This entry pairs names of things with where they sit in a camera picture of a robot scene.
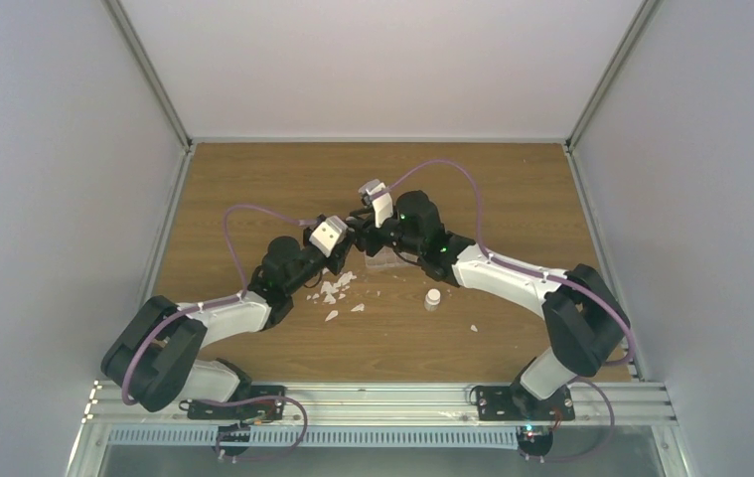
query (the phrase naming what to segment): small white container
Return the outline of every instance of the small white container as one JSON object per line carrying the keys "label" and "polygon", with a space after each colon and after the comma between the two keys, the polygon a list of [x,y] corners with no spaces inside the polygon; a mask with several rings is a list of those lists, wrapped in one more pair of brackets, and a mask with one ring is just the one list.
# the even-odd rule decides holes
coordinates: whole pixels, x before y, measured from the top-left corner
{"label": "small white container", "polygon": [[440,302],[441,292],[432,288],[426,292],[426,298],[423,300],[423,307],[426,308],[426,311],[435,311],[435,308],[438,307],[438,303]]}

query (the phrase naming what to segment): black mounting plate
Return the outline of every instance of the black mounting plate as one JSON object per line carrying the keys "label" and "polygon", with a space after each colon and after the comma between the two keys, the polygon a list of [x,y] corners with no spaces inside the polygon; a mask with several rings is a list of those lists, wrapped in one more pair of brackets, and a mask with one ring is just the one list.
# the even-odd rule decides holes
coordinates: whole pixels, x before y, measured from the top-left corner
{"label": "black mounting plate", "polygon": [[549,399],[539,401],[536,408],[527,412],[523,412],[514,404],[508,386],[476,386],[471,395],[476,399],[476,411],[479,413],[479,420],[482,421],[554,422],[558,419],[556,411],[560,413],[560,420],[575,420],[572,397],[567,387],[562,387]]}
{"label": "black mounting plate", "polygon": [[[286,388],[284,386],[251,386],[248,397],[260,396],[286,396]],[[285,406],[285,401],[276,405],[271,399],[234,407],[220,407],[205,404],[199,400],[191,400],[188,403],[183,401],[181,410],[187,412],[189,420],[248,420],[264,412],[262,421],[268,422],[282,419]]]}

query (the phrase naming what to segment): white wall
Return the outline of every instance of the white wall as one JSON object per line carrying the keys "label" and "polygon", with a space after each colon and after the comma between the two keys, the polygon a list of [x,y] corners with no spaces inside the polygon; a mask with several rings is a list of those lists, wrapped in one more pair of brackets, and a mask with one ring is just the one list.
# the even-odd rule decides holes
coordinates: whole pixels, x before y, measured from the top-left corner
{"label": "white wall", "polygon": [[100,2],[0,2],[0,476],[65,471],[178,158]]}
{"label": "white wall", "polygon": [[194,136],[569,135],[640,0],[125,0]]}
{"label": "white wall", "polygon": [[666,0],[576,152],[700,475],[754,475],[754,2]]}

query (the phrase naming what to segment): brown wood surface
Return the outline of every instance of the brown wood surface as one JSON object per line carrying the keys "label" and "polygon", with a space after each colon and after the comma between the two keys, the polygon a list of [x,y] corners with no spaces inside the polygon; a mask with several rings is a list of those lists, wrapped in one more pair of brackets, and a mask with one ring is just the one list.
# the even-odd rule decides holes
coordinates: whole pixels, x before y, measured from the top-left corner
{"label": "brown wood surface", "polygon": [[[241,287],[222,232],[224,210],[254,203],[297,219],[345,215],[357,190],[387,184],[418,163],[447,157],[465,165],[484,202],[485,244],[531,263],[596,265],[581,206],[561,147],[553,144],[201,144],[190,168],[163,260],[157,293],[196,302]],[[476,206],[466,179],[435,165],[393,196],[421,189],[449,230],[473,237]],[[301,231],[258,212],[236,212],[230,230],[246,273],[281,235]],[[367,270],[355,249],[353,280],[335,305],[301,290],[279,326],[211,344],[202,358],[225,358],[262,381],[506,382],[548,346],[543,322],[523,308],[476,290],[452,289],[413,267]],[[333,275],[328,280],[335,281]],[[423,308],[429,288],[437,310]],[[359,303],[365,311],[351,312]],[[328,313],[339,316],[325,321]],[[471,330],[475,325],[477,332]],[[629,381],[624,368],[600,381]]]}

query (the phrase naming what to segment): purple cable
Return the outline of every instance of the purple cable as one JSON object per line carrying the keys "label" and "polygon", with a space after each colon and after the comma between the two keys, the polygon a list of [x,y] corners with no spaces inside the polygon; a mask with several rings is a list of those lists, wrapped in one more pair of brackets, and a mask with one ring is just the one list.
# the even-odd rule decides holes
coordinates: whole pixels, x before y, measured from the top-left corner
{"label": "purple cable", "polygon": [[553,464],[565,464],[565,463],[568,463],[568,462],[575,462],[577,460],[581,460],[581,459],[590,457],[591,455],[593,455],[595,453],[598,453],[600,450],[604,449],[605,446],[607,446],[608,443],[610,443],[611,438],[613,437],[613,434],[614,434],[614,428],[616,426],[616,416],[614,415],[613,405],[611,405],[611,400],[608,398],[608,395],[606,395],[605,392],[602,391],[601,388],[599,388],[598,386],[596,386],[590,380],[585,380],[585,379],[580,378],[580,377],[575,377],[570,382],[571,383],[576,383],[576,382],[578,382],[578,383],[584,383],[585,385],[589,386],[590,388],[593,388],[593,390],[595,390],[596,393],[598,393],[600,396],[602,396],[602,400],[604,400],[605,404],[608,406],[608,418],[610,419],[610,423],[608,424],[608,434],[605,435],[605,438],[601,442],[599,442],[598,444],[596,444],[595,447],[593,447],[592,449],[587,450],[585,452],[582,452],[580,454],[567,455],[565,457],[549,457],[549,458],[543,457],[541,459],[540,457],[537,457],[537,456],[534,456],[534,455],[528,455],[528,454],[524,453],[522,450],[520,450],[520,455],[522,455],[526,459],[537,460],[539,462],[549,462],[549,463],[553,463]]}
{"label": "purple cable", "polygon": [[[209,399],[196,399],[198,402],[201,402],[203,404],[207,405],[214,405],[216,407],[236,407],[240,405],[246,405],[251,404],[254,402],[262,402],[265,400],[283,400],[286,402],[291,402],[294,404],[295,407],[300,409],[300,411],[303,413],[303,427],[301,427],[300,434],[298,434],[297,438],[295,438],[294,443],[290,445],[289,447],[286,447],[285,450],[274,453],[274,454],[268,454],[268,455],[259,455],[256,457],[238,457],[234,458],[233,460],[235,462],[262,462],[267,460],[275,460],[282,457],[285,457],[289,454],[291,454],[295,448],[297,448],[298,445],[300,445],[301,442],[303,442],[303,438],[306,437],[306,431],[309,429],[309,420],[306,416],[306,408],[301,404],[299,401],[287,397],[287,396],[260,396],[260,397],[252,397],[250,399],[244,399],[244,400],[235,400],[233,402],[218,402],[216,400],[209,400]],[[220,454],[220,451],[222,450],[222,440],[225,438],[226,435],[233,433],[233,432],[239,432],[239,429],[232,430],[229,432],[221,432],[218,437],[216,437],[216,455]]]}
{"label": "purple cable", "polygon": [[[375,193],[372,196],[372,199],[376,199],[377,197],[380,197],[384,194],[387,194],[388,192],[392,191],[394,188],[396,188],[398,185],[400,185],[401,182],[405,181],[410,175],[414,174],[418,170],[426,167],[431,166],[432,164],[447,164],[449,166],[452,166],[456,169],[458,169],[462,174],[464,174],[464,177],[467,178],[467,180],[470,182],[471,187],[473,187],[473,195],[476,196],[476,244],[479,246],[479,249],[482,251],[482,253],[487,256],[490,261],[493,263],[503,266],[505,268],[508,268],[510,270],[516,271],[518,273],[523,273],[529,276],[533,276],[535,278],[543,278],[543,273],[532,270],[531,268],[525,268],[517,264],[508,263],[506,261],[500,260],[495,255],[493,255],[487,247],[485,247],[485,243],[482,240],[482,196],[479,194],[479,186],[476,185],[476,181],[473,180],[473,177],[470,175],[467,170],[459,165],[458,163],[451,161],[449,159],[432,159],[429,161],[426,161],[422,164],[419,164],[412,168],[410,171],[406,172],[402,177],[397,179],[396,182],[391,184],[390,187],[387,187],[377,193]],[[628,351],[625,353],[625,356],[622,357],[619,360],[613,360],[608,361],[605,363],[606,366],[619,366],[619,365],[625,365],[631,362],[631,360],[634,359],[634,353],[635,353],[635,344],[634,344],[634,335],[631,333],[631,329],[628,327],[628,325],[625,324],[625,321],[622,319],[621,316],[619,316],[619,313],[616,312],[610,305],[605,302],[605,300],[601,299],[598,295],[590,291],[589,289],[579,285],[578,283],[575,283],[574,281],[567,280],[564,277],[555,276],[555,275],[549,275],[546,277],[549,281],[554,281],[555,283],[567,286],[569,288],[572,288],[587,298],[593,300],[597,305],[599,305],[605,312],[610,315],[611,318],[616,322],[617,325],[619,325],[620,329],[622,330],[622,333],[625,335],[625,339],[628,341]]]}
{"label": "purple cable", "polygon": [[[239,261],[239,257],[236,256],[236,251],[233,249],[233,243],[230,241],[230,233],[229,233],[229,229],[227,228],[227,218],[229,218],[230,214],[233,211],[239,210],[239,209],[250,209],[254,211],[265,212],[266,214],[274,216],[284,222],[287,222],[289,224],[292,224],[298,227],[311,226],[311,225],[314,225],[316,221],[314,220],[313,221],[309,221],[309,220],[299,221],[297,219],[292,219],[278,212],[274,212],[270,209],[256,206],[254,204],[236,204],[234,206],[230,206],[229,208],[227,208],[227,210],[225,211],[225,216],[223,218],[223,224],[224,224],[224,229],[225,229],[225,241],[227,242],[227,249],[230,250],[230,257],[233,258],[233,263],[235,263],[236,270],[239,272],[239,278],[242,280],[241,295],[243,295],[247,293],[247,278],[245,277],[244,269],[242,268],[242,264]],[[219,306],[232,305],[235,302],[239,301],[239,299],[241,298],[241,295],[237,293],[235,295],[226,296],[224,298],[216,298],[214,300],[210,300],[210,301],[206,301],[202,303],[201,306],[205,308],[215,308]],[[201,310],[201,306],[193,305],[193,306],[190,306],[188,308],[185,308],[183,310],[180,310],[176,313],[173,313],[167,316],[156,327],[154,327],[153,330],[151,330],[151,333],[149,333],[148,336],[145,337],[145,339],[140,344],[139,348],[137,348],[136,353],[134,353],[133,358],[131,358],[131,362],[130,364],[128,364],[128,369],[125,371],[125,376],[122,379],[122,402],[124,402],[127,405],[134,405],[137,403],[136,399],[132,398],[130,395],[131,377],[134,376],[134,371],[136,371],[137,366],[139,365],[139,362],[142,359],[142,355],[145,354],[145,351],[148,350],[148,347],[151,346],[151,344],[156,339],[157,335],[159,335],[161,331],[163,331],[167,326],[169,326],[173,321],[177,320],[178,318],[181,318],[182,316],[188,315],[190,313],[195,313]]]}

